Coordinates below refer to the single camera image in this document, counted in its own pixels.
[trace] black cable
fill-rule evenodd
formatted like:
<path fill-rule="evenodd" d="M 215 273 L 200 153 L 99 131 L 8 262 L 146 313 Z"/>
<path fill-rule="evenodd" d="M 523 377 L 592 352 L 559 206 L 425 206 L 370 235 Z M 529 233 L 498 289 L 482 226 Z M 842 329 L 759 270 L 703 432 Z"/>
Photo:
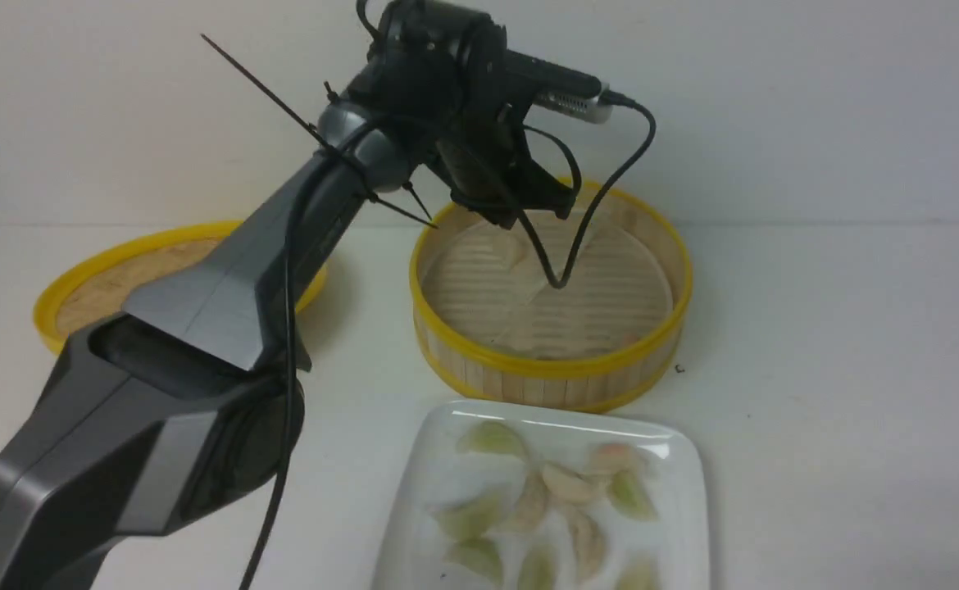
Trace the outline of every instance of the black cable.
<path fill-rule="evenodd" d="M 593 220 L 600 201 L 603 201 L 604 195 L 607 195 L 607 191 L 611 190 L 614 183 L 617 183 L 618 179 L 620 179 L 625 172 L 629 171 L 629 168 L 632 168 L 633 164 L 636 164 L 636 161 L 640 160 L 640 157 L 647 152 L 648 147 L 651 147 L 652 142 L 655 141 L 655 134 L 658 132 L 658 122 L 655 120 L 655 116 L 652 115 L 647 107 L 634 101 L 633 98 L 626 97 L 624 94 L 614 93 L 614 91 L 607 91 L 602 100 L 607 104 L 622 106 L 639 112 L 640 115 L 644 116 L 644 119 L 648 120 L 648 136 L 643 139 L 640 147 L 633 152 L 633 156 L 626 158 L 617 170 L 611 173 L 610 176 L 607 176 L 606 182 L 603 183 L 603 186 L 600 187 L 600 190 L 596 192 L 595 197 L 593 197 L 593 200 L 589 203 L 589 208 L 585 209 L 585 214 L 581 217 L 581 224 L 578 225 L 578 233 L 574 235 L 574 243 L 570 245 L 570 253 L 566 255 L 566 264 L 563 266 L 563 274 L 558 280 L 559 284 L 555 284 L 551 280 L 548 281 L 554 288 L 563 288 L 566 286 L 566 281 L 570 280 L 570 273 L 574 269 L 575 261 L 577 261 L 578 251 L 581 250 L 581 242 L 585 236 L 585 230 L 587 230 L 589 223 Z"/>
<path fill-rule="evenodd" d="M 629 168 L 632 168 L 633 164 L 636 164 L 636 161 L 639 160 L 639 158 L 643 156 L 645 152 L 647 152 L 648 147 L 651 146 L 658 130 L 658 123 L 655 121 L 655 116 L 652 115 L 652 113 L 648 111 L 644 105 L 637 103 L 636 101 L 632 100 L 632 98 L 623 96 L 623 94 L 607 93 L 604 94 L 604 100 L 606 100 L 607 104 L 630 108 L 633 109 L 633 111 L 639 112 L 640 115 L 643 115 L 645 119 L 648 120 L 648 136 L 643 140 L 643 143 L 640 144 L 640 147 L 633 152 L 633 156 L 626 158 L 625 163 L 622 163 L 617 170 L 611 173 L 611 176 L 608 176 L 607 182 L 603 183 L 603 186 L 600 187 L 600 190 L 596 192 L 596 195 L 594 195 L 592 201 L 589 203 L 588 208 L 585 209 L 584 216 L 581 218 L 581 224 L 578 225 L 578 231 L 574 235 L 574 242 L 572 245 L 570 245 L 570 251 L 566 257 L 566 263 L 563 266 L 563 272 L 559 277 L 556 277 L 555 272 L 552 270 L 552 263 L 548 261 L 548 252 L 546 252 L 546 249 L 544 249 L 542 239 L 539 237 L 539 233 L 537 233 L 537 230 L 535 230 L 531 220 L 529 220 L 524 208 L 522 208 L 520 205 L 520 201 L 518 201 L 516 195 L 512 194 L 512 191 L 505 186 L 505 183 L 503 183 L 501 179 L 498 178 L 498 173 L 495 173 L 494 170 L 491 169 L 490 165 L 483 160 L 483 157 L 480 157 L 475 150 L 465 143 L 464 139 L 458 138 L 457 135 L 450 134 L 447 130 L 439 127 L 435 123 L 431 123 L 429 120 L 417 119 L 417 117 L 414 116 L 404 115 L 386 116 L 390 120 L 403 120 L 403 122 L 411 123 L 427 129 L 430 132 L 434 132 L 434 134 L 437 135 L 441 141 L 449 141 L 450 143 L 454 144 L 454 147 L 457 147 L 457 149 L 460 149 L 461 152 L 465 153 L 466 156 L 471 157 L 473 163 L 475 163 L 477 167 L 479 167 L 479 170 L 487 176 L 488 182 L 493 184 L 493 186 L 498 190 L 498 193 L 501 194 L 502 200 L 505 201 L 506 205 L 508 205 L 509 208 L 516 213 L 518 218 L 520 218 L 520 225 L 522 225 L 524 232 L 527 233 L 527 238 L 531 240 L 531 243 L 534 246 L 535 254 L 537 254 L 537 257 L 539 258 L 540 265 L 542 265 L 542 270 L 544 275 L 546 275 L 548 284 L 552 285 L 553 288 L 563 288 L 566 287 L 566 283 L 568 283 L 570 280 L 570 273 L 574 271 L 574 265 L 575 262 L 577 262 L 578 252 L 581 250 L 581 243 L 582 240 L 584 240 L 585 230 L 587 230 L 589 224 L 592 223 L 593 216 L 596 213 L 596 208 L 600 205 L 600 201 L 603 201 L 604 195 L 607 195 L 607 191 L 611 190 L 611 187 L 614 186 L 614 183 L 618 182 L 618 179 L 620 179 L 626 171 L 629 171 Z M 544 131 L 539 131 L 533 128 L 531 129 L 544 135 L 544 137 L 553 139 L 553 142 L 557 143 L 557 146 L 562 144 L 558 138 L 554 138 L 550 134 L 546 134 Z M 569 153 L 569 149 L 565 150 L 565 156 Z M 574 160 L 573 154 L 568 157 L 568 162 L 570 163 L 572 160 Z M 574 169 L 572 168 L 570 172 L 572 173 L 572 179 L 578 179 L 577 182 L 575 182 L 575 188 L 580 188 L 580 171 L 575 173 Z M 457 187 L 457 183 L 454 183 L 453 179 L 450 180 L 452 184 L 451 190 L 456 191 L 460 195 L 465 195 L 464 192 L 461 191 L 461 188 Z"/>
<path fill-rule="evenodd" d="M 269 544 L 269 537 L 272 535 L 272 529 L 275 526 L 276 516 L 280 512 L 282 496 L 286 489 L 286 479 L 289 476 L 289 459 L 293 451 L 293 396 L 297 395 L 297 314 L 295 313 L 295 302 L 293 301 L 293 231 L 297 227 L 297 220 L 304 212 L 307 205 L 308 195 L 319 187 L 319 183 L 331 172 L 336 164 L 343 164 L 349 161 L 345 156 L 346 150 L 355 145 L 360 138 L 368 134 L 378 126 L 382 119 L 370 120 L 358 129 L 352 132 L 348 138 L 341 144 L 339 149 L 325 148 L 323 151 L 327 154 L 324 161 L 320 161 L 316 170 L 304 180 L 301 188 L 293 197 L 293 204 L 289 210 L 289 216 L 286 217 L 286 230 L 284 233 L 284 322 L 286 339 L 286 358 L 285 358 L 285 378 L 286 378 L 286 407 L 284 414 L 284 424 L 282 424 L 282 446 L 280 448 L 280 463 L 276 470 L 276 479 L 272 487 L 272 496 L 269 499 L 269 506 L 265 511 L 265 519 L 261 522 L 260 533 L 257 534 L 257 541 L 254 542 L 254 550 L 250 554 L 250 560 L 247 568 L 243 572 L 243 578 L 239 582 L 239 590 L 248 590 L 254 582 L 254 576 L 257 574 L 257 568 L 261 563 L 261 557 L 265 553 L 265 548 Z M 302 413 L 304 410 L 304 398 L 301 398 Z"/>
<path fill-rule="evenodd" d="M 356 16 L 359 16 L 359 22 L 363 24 L 363 29 L 370 33 L 370 36 L 374 38 L 375 41 L 381 37 L 381 34 L 378 33 L 378 30 L 366 19 L 366 0 L 356 0 Z"/>

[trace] white plate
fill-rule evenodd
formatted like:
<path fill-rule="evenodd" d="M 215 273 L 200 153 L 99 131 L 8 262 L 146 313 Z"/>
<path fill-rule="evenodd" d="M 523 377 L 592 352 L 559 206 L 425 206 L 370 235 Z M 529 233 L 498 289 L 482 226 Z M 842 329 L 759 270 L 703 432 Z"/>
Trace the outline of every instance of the white plate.
<path fill-rule="evenodd" d="M 558 512 L 531 537 L 494 531 L 505 582 L 516 576 L 528 546 L 547 538 L 556 548 L 556 589 L 613 589 L 632 554 L 655 556 L 663 590 L 708 590 L 709 548 L 705 482 L 698 451 L 683 434 L 658 424 L 607 415 L 577 414 L 514 404 L 456 401 L 431 411 L 425 419 L 400 483 L 375 569 L 374 590 L 490 590 L 491 583 L 463 567 L 443 561 L 452 542 L 432 519 L 434 509 L 472 499 L 488 486 L 505 487 L 506 507 L 520 494 L 528 467 L 513 456 L 457 452 L 457 440 L 484 420 L 499 420 L 524 439 L 532 456 L 584 470 L 589 449 L 623 442 L 647 449 L 653 475 L 645 479 L 659 513 L 655 523 L 619 515 L 607 499 L 587 508 L 607 537 L 607 559 L 595 578 L 574 584 L 574 557 L 566 523 Z"/>

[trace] white wall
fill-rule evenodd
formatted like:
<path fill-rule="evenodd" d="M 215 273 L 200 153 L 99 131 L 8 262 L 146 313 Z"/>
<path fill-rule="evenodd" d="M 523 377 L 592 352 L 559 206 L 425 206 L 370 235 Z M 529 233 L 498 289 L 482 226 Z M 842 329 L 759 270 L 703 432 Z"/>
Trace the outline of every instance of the white wall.
<path fill-rule="evenodd" d="M 959 0 L 468 3 L 651 106 L 623 186 L 677 220 L 959 220 Z M 244 216 L 292 173 L 311 140 L 201 31 L 310 117 L 366 45 L 349 0 L 0 0 L 0 223 Z M 594 178 L 641 138 L 533 120 Z"/>

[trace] tabletop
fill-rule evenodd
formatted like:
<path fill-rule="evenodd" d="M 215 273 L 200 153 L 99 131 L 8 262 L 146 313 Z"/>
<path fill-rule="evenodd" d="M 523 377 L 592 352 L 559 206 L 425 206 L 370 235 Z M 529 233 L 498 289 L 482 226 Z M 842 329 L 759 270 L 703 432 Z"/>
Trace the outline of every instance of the tabletop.
<path fill-rule="evenodd" d="M 0 449 L 52 367 L 34 299 L 161 228 L 0 227 Z M 701 225 L 675 370 L 615 411 L 685 433 L 709 496 L 712 586 L 959 588 L 959 225 Z M 315 369 L 257 590 L 366 589 L 424 415 L 456 399 L 413 344 L 417 232 L 352 228 L 300 321 Z M 97 590 L 234 589 L 270 487 L 131 538 Z"/>

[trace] steamer basket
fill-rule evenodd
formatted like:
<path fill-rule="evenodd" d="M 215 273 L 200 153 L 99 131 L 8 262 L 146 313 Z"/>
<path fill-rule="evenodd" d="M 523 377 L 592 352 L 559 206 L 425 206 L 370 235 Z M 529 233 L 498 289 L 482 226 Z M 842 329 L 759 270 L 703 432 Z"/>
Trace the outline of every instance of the steamer basket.
<path fill-rule="evenodd" d="M 531 216 L 556 273 L 599 187 L 585 183 L 567 221 Z M 603 412 L 670 366 L 692 266 L 673 225 L 640 199 L 608 192 L 561 291 L 518 224 L 505 232 L 454 205 L 435 224 L 411 259 L 413 322 L 432 370 L 461 395 Z"/>
<path fill-rule="evenodd" d="M 201 261 L 236 227 L 239 221 L 188 225 L 132 239 L 72 266 L 34 304 L 34 326 L 42 343 L 60 354 L 76 329 L 116 313 L 139 285 Z M 323 265 L 298 299 L 298 313 L 319 295 L 325 281 Z"/>

